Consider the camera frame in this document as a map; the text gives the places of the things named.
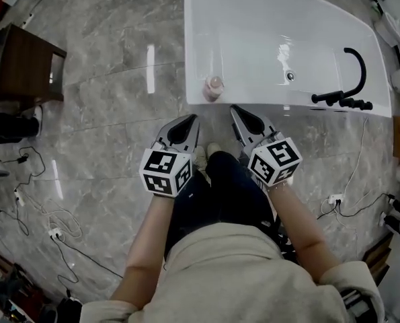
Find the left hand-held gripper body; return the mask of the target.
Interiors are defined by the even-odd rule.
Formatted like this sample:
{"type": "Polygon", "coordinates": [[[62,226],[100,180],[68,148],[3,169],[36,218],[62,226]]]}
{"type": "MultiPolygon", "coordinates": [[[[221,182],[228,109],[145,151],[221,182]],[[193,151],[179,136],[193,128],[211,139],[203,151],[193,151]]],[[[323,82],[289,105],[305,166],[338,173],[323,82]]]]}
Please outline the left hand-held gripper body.
{"type": "Polygon", "coordinates": [[[195,144],[166,146],[154,141],[141,159],[139,175],[145,190],[158,196],[175,198],[193,176],[195,144]]]}

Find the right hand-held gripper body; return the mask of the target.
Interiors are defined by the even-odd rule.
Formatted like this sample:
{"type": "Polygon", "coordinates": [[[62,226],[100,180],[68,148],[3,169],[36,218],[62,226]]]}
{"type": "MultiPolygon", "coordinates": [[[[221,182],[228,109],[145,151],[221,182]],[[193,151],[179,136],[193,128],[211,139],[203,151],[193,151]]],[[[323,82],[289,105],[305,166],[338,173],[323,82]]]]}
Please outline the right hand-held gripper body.
{"type": "Polygon", "coordinates": [[[247,169],[265,186],[272,187],[293,176],[303,158],[290,137],[253,149],[247,169]]]}

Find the pink bottle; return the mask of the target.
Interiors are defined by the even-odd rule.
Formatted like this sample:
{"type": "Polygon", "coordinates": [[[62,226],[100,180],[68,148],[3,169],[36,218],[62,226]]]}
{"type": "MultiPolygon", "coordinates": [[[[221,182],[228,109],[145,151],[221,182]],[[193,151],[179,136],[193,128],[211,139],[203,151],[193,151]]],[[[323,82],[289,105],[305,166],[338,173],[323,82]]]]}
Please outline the pink bottle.
{"type": "Polygon", "coordinates": [[[208,102],[215,102],[224,92],[224,88],[219,76],[207,77],[202,92],[208,102]]]}

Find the white bathtub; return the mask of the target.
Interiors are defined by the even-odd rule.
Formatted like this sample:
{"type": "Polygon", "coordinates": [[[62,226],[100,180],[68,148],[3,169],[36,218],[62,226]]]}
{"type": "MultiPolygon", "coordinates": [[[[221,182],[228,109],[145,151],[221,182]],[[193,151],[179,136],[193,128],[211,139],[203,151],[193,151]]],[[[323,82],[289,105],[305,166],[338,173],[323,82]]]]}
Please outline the white bathtub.
{"type": "Polygon", "coordinates": [[[265,114],[369,114],[391,116],[387,72],[372,28],[325,0],[184,0],[186,100],[205,105],[207,77],[219,76],[218,104],[238,104],[265,114]],[[312,103],[313,94],[354,89],[357,59],[367,76],[353,99],[372,110],[312,103]]]}

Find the person's left forearm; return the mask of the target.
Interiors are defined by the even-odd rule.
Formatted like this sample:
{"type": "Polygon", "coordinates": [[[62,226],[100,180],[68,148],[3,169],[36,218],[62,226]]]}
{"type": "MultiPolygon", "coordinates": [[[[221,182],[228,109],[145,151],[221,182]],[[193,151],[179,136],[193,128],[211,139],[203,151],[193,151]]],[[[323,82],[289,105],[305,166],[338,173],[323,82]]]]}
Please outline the person's left forearm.
{"type": "Polygon", "coordinates": [[[167,233],[175,200],[154,196],[130,247],[123,278],[112,301],[130,303],[143,309],[153,298],[165,253],[167,233]]]}

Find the person's right forearm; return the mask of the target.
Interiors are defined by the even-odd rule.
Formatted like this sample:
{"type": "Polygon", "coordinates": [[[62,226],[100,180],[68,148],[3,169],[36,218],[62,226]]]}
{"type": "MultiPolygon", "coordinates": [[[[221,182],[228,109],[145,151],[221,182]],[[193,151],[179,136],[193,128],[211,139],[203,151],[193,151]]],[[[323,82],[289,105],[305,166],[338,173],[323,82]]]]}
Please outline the person's right forearm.
{"type": "Polygon", "coordinates": [[[286,229],[300,265],[314,282],[340,264],[331,252],[317,220],[286,183],[268,189],[268,196],[286,229]]]}

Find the black faucet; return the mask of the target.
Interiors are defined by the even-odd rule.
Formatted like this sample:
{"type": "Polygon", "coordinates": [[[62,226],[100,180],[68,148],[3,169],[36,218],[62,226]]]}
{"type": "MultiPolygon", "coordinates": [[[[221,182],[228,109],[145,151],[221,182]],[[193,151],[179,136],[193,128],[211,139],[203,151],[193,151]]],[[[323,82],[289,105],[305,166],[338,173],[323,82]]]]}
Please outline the black faucet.
{"type": "Polygon", "coordinates": [[[346,92],[339,90],[320,95],[313,94],[311,96],[311,101],[314,104],[317,104],[319,102],[325,102],[329,107],[332,107],[334,104],[338,103],[339,106],[342,108],[351,108],[351,109],[357,108],[361,111],[372,110],[373,109],[372,102],[353,99],[355,95],[359,94],[362,91],[366,83],[367,70],[364,59],[362,58],[361,54],[353,48],[345,47],[344,52],[346,54],[353,55],[357,59],[358,64],[360,66],[360,80],[357,86],[354,89],[351,89],[346,92]]]}

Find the person's left shoe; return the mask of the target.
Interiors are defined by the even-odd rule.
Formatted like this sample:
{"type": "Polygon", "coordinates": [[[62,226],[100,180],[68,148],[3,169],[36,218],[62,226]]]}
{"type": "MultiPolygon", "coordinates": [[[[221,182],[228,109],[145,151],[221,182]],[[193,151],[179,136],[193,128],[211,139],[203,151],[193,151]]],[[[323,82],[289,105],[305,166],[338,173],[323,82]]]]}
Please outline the person's left shoe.
{"type": "Polygon", "coordinates": [[[194,165],[198,171],[204,172],[207,167],[207,156],[203,146],[197,146],[194,150],[194,165]]]}

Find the person's dark trousers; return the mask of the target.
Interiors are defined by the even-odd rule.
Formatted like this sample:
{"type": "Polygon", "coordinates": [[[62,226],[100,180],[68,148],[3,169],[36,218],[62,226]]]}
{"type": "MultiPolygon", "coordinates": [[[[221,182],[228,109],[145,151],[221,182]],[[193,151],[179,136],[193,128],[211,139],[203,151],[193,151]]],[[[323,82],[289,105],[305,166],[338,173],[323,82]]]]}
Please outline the person's dark trousers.
{"type": "Polygon", "coordinates": [[[188,234],[215,223],[251,225],[278,242],[269,200],[230,153],[208,156],[205,174],[196,171],[175,198],[164,258],[188,234]]]}

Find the person's beige top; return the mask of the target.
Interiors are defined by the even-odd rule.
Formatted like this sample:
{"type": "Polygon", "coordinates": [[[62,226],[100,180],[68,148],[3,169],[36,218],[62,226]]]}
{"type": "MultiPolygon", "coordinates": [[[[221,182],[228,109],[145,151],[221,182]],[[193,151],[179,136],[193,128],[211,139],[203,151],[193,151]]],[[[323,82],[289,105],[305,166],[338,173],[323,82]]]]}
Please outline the person's beige top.
{"type": "Polygon", "coordinates": [[[361,261],[318,281],[285,260],[252,226],[209,225],[170,251],[166,274],[145,307],[95,301],[80,323],[383,323],[377,286],[361,261]]]}

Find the pile of assorted items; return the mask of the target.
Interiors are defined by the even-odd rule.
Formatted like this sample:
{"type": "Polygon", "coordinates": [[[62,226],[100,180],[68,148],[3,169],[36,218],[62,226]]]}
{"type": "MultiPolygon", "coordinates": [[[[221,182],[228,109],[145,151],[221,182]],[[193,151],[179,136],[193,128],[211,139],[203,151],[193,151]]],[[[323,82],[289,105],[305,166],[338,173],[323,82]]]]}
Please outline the pile of assorted items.
{"type": "Polygon", "coordinates": [[[0,255],[0,323],[80,323],[82,304],[54,303],[18,264],[0,255]]]}

